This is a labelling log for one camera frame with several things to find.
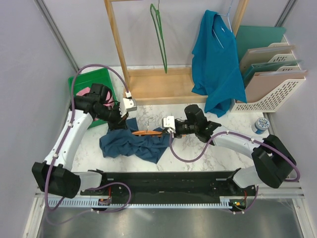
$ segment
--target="green folder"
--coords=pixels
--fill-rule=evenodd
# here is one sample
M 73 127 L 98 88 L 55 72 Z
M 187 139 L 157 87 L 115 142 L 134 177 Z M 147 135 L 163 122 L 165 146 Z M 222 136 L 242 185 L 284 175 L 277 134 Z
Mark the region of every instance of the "green folder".
M 251 79 L 253 78 L 256 72 L 272 72 L 277 71 L 283 66 L 295 66 L 301 60 L 291 60 L 291 61 L 282 61 L 282 62 L 273 62 L 273 63 L 253 63 L 249 69 L 242 75 L 244 88 L 248 86 Z
M 240 26 L 236 35 L 239 62 L 248 49 L 281 42 L 285 32 L 284 27 Z

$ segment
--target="marble table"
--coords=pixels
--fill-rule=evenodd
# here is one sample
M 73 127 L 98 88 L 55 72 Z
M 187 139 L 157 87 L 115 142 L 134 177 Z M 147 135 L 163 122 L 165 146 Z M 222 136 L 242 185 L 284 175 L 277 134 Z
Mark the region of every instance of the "marble table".
M 123 76 L 120 67 L 113 67 L 113 69 Z M 110 73 L 110 77 L 117 99 L 120 99 L 122 97 L 123 85 L 113 73 Z M 154 129 L 161 126 L 161 119 L 165 116 L 175 116 L 175 118 L 185 119 L 184 109 L 187 105 L 188 104 L 138 106 L 137 112 L 132 116 L 136 117 L 140 130 L 146 130 L 148 125 L 149 129 Z M 198 106 L 201 109 L 204 109 L 204 104 L 198 104 Z M 253 124 L 259 117 L 263 117 L 262 113 L 240 112 L 228 112 L 220 118 L 211 113 L 205 115 L 208 120 L 215 121 L 229 129 L 250 136 L 256 136 L 251 129 L 251 124 Z M 73 172 L 85 172 L 87 170 L 95 169 L 105 172 L 232 171 L 237 168 L 249 167 L 253 164 L 253 161 L 246 156 L 227 148 L 217 146 L 209 146 L 203 157 L 193 163 L 183 163 L 177 160 L 172 155 L 169 148 L 167 148 L 157 164 L 144 161 L 137 156 L 104 158 L 102 151 L 99 148 L 99 138 L 105 135 L 107 130 L 107 124 L 87 130 L 77 150 L 73 162 Z M 187 135 L 181 139 L 175 139 L 173 142 L 173 148 L 176 154 L 187 160 L 196 158 L 202 151 L 204 145 L 205 144 L 200 142 L 195 135 Z

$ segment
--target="wooden rack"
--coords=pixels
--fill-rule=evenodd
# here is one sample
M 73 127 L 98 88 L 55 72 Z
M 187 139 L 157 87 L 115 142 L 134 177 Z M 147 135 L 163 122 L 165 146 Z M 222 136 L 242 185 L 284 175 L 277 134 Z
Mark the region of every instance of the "wooden rack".
M 204 103 L 206 96 L 192 93 L 194 82 L 192 70 L 186 68 L 169 68 L 167 74 L 164 69 L 128 70 L 118 27 L 112 7 L 113 1 L 132 0 L 104 0 L 108 18 L 117 48 L 123 76 L 133 98 L 138 105 Z M 249 0 L 239 0 L 237 10 L 232 21 L 232 31 L 236 35 Z

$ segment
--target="pink object in green bin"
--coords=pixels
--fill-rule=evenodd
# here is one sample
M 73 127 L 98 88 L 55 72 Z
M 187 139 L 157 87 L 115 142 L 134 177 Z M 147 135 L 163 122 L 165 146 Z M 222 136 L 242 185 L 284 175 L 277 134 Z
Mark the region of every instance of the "pink object in green bin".
M 78 93 L 76 93 L 77 96 L 84 96 L 85 94 L 89 93 L 90 87 L 84 88 L 80 90 Z M 113 107 L 114 106 L 114 100 L 113 97 L 110 95 L 110 93 L 107 94 L 106 100 L 110 103 L 104 104 L 107 107 Z

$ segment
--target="green hanger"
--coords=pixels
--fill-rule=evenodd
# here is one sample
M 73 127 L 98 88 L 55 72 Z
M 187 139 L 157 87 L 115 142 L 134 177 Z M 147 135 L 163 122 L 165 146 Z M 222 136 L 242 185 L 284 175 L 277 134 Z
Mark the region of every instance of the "green hanger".
M 160 54 L 162 56 L 164 70 L 165 70 L 165 73 L 167 73 L 167 59 L 166 59 L 165 44 L 164 44 L 164 37 L 163 37 L 163 31 L 162 31 L 162 23 L 160 21 L 160 14 L 159 14 L 159 1 L 158 1 L 158 10 L 154 7 L 153 4 L 151 4 L 150 13 L 151 13 L 153 23 L 155 26 L 155 31 L 157 32 L 158 45 L 159 45 Z

